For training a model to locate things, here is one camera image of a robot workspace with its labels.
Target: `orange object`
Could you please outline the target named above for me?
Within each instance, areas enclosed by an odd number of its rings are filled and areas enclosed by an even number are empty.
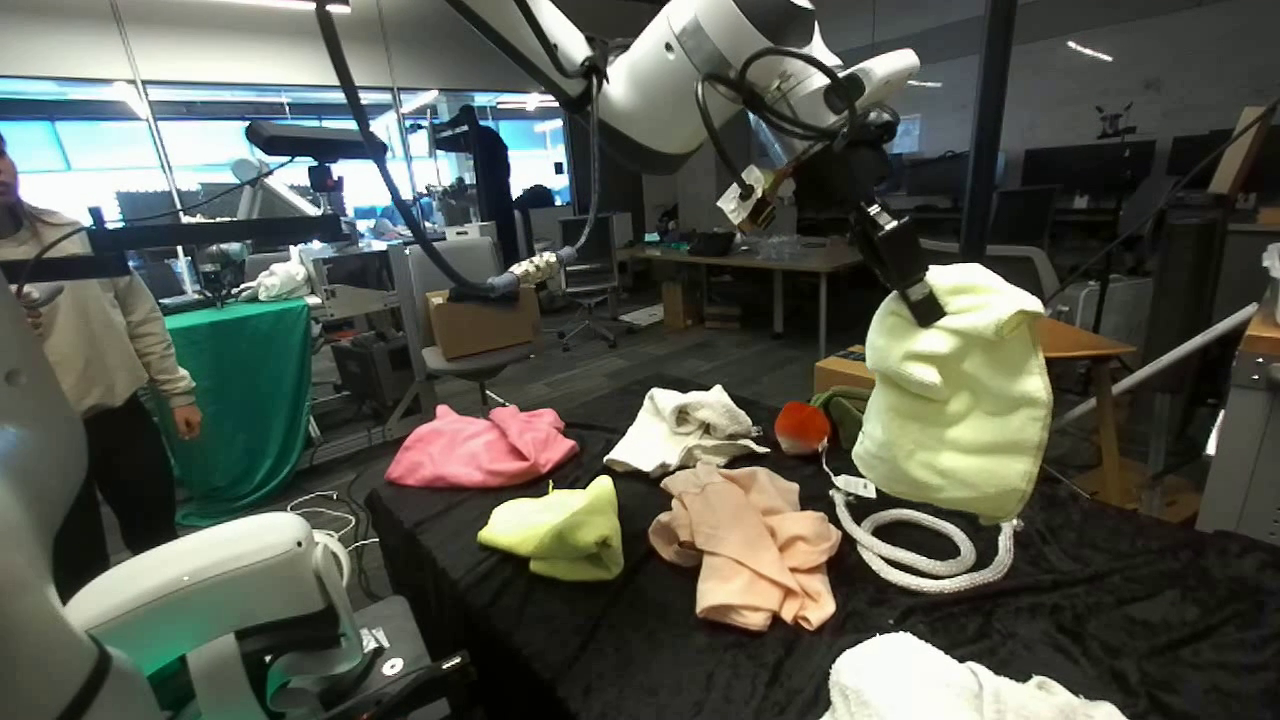
[[[817,458],[832,443],[832,419],[817,405],[786,400],[774,437],[788,458]]]

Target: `pink cloth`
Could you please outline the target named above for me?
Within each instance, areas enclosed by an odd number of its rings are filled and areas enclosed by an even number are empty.
[[[673,563],[699,563],[699,619],[767,634],[779,618],[817,634],[837,618],[829,560],[842,529],[805,513],[792,480],[767,467],[687,467],[666,494],[673,513],[650,524],[650,543]]]
[[[564,437],[554,410],[491,410],[484,419],[437,405],[437,419],[404,437],[390,485],[512,487],[547,478],[570,458],[577,458],[577,441]]]

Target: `ceiling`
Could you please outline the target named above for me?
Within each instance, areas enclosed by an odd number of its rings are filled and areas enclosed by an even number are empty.
[[[561,6],[584,10],[584,25],[645,25],[642,16],[658,11],[654,0]],[[990,6],[992,0],[814,0],[829,43],[849,59],[884,43],[913,43],[923,59],[976,56]],[[1018,36],[1022,43],[1032,43],[1207,6],[1227,10],[1247,0],[1022,0]],[[354,0],[354,10],[358,11],[335,25],[362,83],[532,89],[448,0]],[[265,83],[280,83],[285,77],[334,83],[310,11],[242,10],[228,0],[6,0],[0,50],[16,59],[10,74],[127,77],[124,43],[133,43],[150,81],[217,81],[217,74],[226,74]]]

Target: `white robot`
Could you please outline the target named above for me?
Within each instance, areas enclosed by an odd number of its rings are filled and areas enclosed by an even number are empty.
[[[807,0],[673,0],[603,64],[554,0],[452,0],[564,103],[593,103],[613,144],[686,160],[748,107],[776,131],[776,163],[741,171],[728,220],[767,220],[788,168],[832,140],[879,140],[884,97],[913,54],[843,68]],[[863,258],[915,311],[937,316],[923,259],[871,201]],[[231,520],[127,563],[69,604],[52,594],[52,535],[84,480],[84,437],[0,273],[0,705],[16,715],[159,715],[150,677],[189,659],[206,715],[339,715],[320,698],[367,665],[345,596],[345,552],[291,513]],[[265,640],[259,674],[235,635]]]

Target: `black table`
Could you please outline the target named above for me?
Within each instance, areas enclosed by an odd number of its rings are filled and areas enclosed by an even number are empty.
[[[600,471],[642,396],[626,388],[577,411],[584,458],[561,485]],[[805,509],[829,509],[814,465],[767,465],[805,487]],[[748,635],[699,625],[695,576],[650,550],[645,529],[668,509],[658,480],[615,478],[615,487],[630,571],[613,585],[540,579],[479,550],[479,524],[512,494],[367,494],[397,594],[437,657],[477,659],[489,715],[820,715],[832,659],[894,630],[1018,681],[1052,677],[1128,715],[1242,720],[1280,710],[1280,552],[1254,540],[1195,535],[1041,487],[1018,568],[995,589],[913,596],[877,579],[843,540],[829,563],[842,599],[832,625],[817,635],[779,625]]]

